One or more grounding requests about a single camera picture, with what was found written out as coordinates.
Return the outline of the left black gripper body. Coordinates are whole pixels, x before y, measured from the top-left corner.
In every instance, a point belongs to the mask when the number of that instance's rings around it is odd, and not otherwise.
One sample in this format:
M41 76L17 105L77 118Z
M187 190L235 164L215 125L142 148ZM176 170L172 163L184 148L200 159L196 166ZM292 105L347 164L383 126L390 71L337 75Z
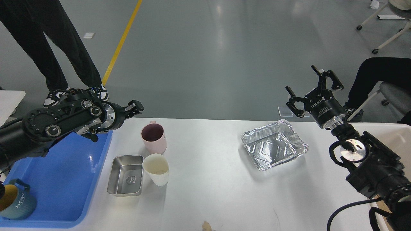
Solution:
M106 112L104 130L117 130L120 128L125 121L125 109L118 104L105 102L104 110Z

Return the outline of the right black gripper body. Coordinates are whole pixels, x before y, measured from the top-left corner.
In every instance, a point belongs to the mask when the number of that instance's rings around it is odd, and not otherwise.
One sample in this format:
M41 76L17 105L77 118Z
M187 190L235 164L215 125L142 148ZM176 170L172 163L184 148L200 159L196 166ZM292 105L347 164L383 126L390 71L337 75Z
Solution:
M314 118L320 128L334 129L344 124L345 111L334 98L333 91L323 89L319 92L314 88L305 98L308 102L304 103L304 110Z

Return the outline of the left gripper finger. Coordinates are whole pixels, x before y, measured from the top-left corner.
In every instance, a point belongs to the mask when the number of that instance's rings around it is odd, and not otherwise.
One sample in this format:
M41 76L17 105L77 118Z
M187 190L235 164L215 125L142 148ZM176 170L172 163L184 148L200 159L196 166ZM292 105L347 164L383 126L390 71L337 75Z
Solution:
M128 106L124 107L125 118L131 118L135 115L141 114L145 110L144 106L140 101L132 100L128 103Z

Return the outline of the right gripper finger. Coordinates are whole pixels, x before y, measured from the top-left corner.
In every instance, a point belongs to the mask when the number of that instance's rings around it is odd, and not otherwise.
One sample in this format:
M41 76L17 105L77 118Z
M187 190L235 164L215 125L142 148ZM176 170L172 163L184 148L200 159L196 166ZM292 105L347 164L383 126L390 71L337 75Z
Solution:
M332 90L343 90L344 86L342 85L341 81L338 79L338 77L335 75L335 73L332 70L320 72L314 65L311 65L311 68L314 70L314 72L319 76L319 81L318 81L318 86L316 88L317 93L322 93L323 90L326 89L326 81L327 78L330 78L332 80Z
M305 98L297 97L289 86L286 86L286 90L290 95L289 100L286 103L286 106L289 107L289 109L292 111L292 113L296 117L304 117L305 110L304 109L298 109L296 107L295 103L296 102L305 103Z

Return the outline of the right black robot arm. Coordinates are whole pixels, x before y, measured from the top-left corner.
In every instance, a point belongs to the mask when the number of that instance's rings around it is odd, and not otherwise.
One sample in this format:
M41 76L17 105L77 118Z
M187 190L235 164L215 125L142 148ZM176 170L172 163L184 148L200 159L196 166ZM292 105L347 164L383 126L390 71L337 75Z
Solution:
M333 96L334 90L344 87L332 70L320 71L313 65L311 68L319 76L317 87L303 98L297 97L290 87L286 87L290 94L286 105L297 117L309 113L320 128L329 130L337 138L329 147L331 159L349 171L346 181L368 198L333 212L327 222L327 230L330 230L334 217L344 209L384 201L389 212L377 207L369 210L372 229L380 229L376 221L376 214L379 214L386 218L393 230L409 231L411 184L405 177L400 156L369 132L360 135L348 123L345 110Z

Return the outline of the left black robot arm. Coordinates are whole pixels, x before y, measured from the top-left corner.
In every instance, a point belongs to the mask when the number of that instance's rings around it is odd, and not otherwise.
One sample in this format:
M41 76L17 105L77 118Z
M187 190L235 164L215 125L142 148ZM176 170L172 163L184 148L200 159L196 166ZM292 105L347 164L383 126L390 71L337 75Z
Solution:
M144 107L137 100L122 107L103 101L92 89L64 91L59 104L34 109L1 127L1 172L21 159L45 157L54 145L71 133L95 143L99 133L117 130L126 119L142 111Z

